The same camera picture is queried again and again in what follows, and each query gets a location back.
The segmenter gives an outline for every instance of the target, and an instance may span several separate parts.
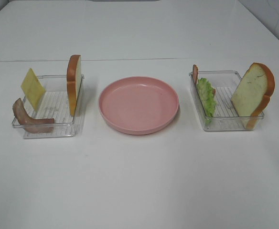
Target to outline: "white table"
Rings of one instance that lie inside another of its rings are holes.
[[[279,57],[279,41],[237,0],[12,1],[0,61]]]
[[[276,77],[266,118],[250,132],[202,130],[188,72],[237,70],[263,62]],[[83,132],[23,140],[11,105],[29,67],[64,74],[67,62],[0,62],[1,229],[279,229],[279,58],[83,61]],[[151,135],[125,135],[97,107],[112,81],[146,75],[179,95],[180,112]]]

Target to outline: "clear plastic tray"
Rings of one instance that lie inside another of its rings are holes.
[[[208,117],[203,108],[197,88],[193,81],[193,72],[191,78],[191,93],[195,103],[199,119],[203,130],[205,131],[234,131],[234,130],[253,130],[260,120],[264,118],[262,112],[259,116],[238,116],[232,102],[231,97],[237,88],[241,77],[236,71],[199,71],[198,79],[206,78],[216,89],[215,101],[217,102],[213,117]],[[253,120],[256,121],[252,129],[245,129],[245,123]]]
[[[27,114],[32,118],[54,118],[54,124],[42,125],[20,125],[16,118],[13,119],[12,127],[16,128],[23,138],[47,138],[47,137],[67,137],[74,136],[82,131],[85,107],[83,104],[83,79],[76,104],[75,115],[69,114],[69,102],[66,91],[66,75],[42,75],[38,76],[42,86],[46,89],[43,95],[38,111],[34,111],[33,107],[27,100],[23,98],[23,104]],[[46,127],[51,128],[49,133],[30,133],[30,129],[40,129]]]

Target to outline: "bread crust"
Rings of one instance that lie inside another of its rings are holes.
[[[271,70],[264,64],[262,63],[253,63],[251,64],[250,68],[247,70],[247,72],[250,71],[251,67],[257,64],[259,65],[263,71],[266,74],[267,77],[267,89],[265,94],[263,95],[263,98],[260,102],[260,104],[257,106],[257,108],[252,112],[251,117],[257,117],[259,116],[259,114],[266,108],[266,106],[268,105],[269,101],[270,101],[270,97],[272,96],[274,89],[275,89],[275,80],[274,80],[274,76],[271,72]],[[253,129],[255,127],[256,122],[258,121],[257,118],[253,118],[251,119],[247,125],[246,125],[246,129]]]
[[[69,112],[71,116],[75,115],[75,108],[77,104],[76,70],[78,61],[80,61],[80,57],[80,55],[72,55],[67,66],[67,95],[69,101]]]

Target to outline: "green lettuce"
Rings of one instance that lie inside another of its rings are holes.
[[[213,117],[217,105],[214,99],[215,89],[207,79],[201,78],[197,83],[197,91],[206,115]]]

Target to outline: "cheese slice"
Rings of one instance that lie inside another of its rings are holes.
[[[39,101],[46,92],[45,88],[40,84],[32,68],[30,68],[21,84],[21,88],[25,93],[26,98],[35,111],[38,110]]]

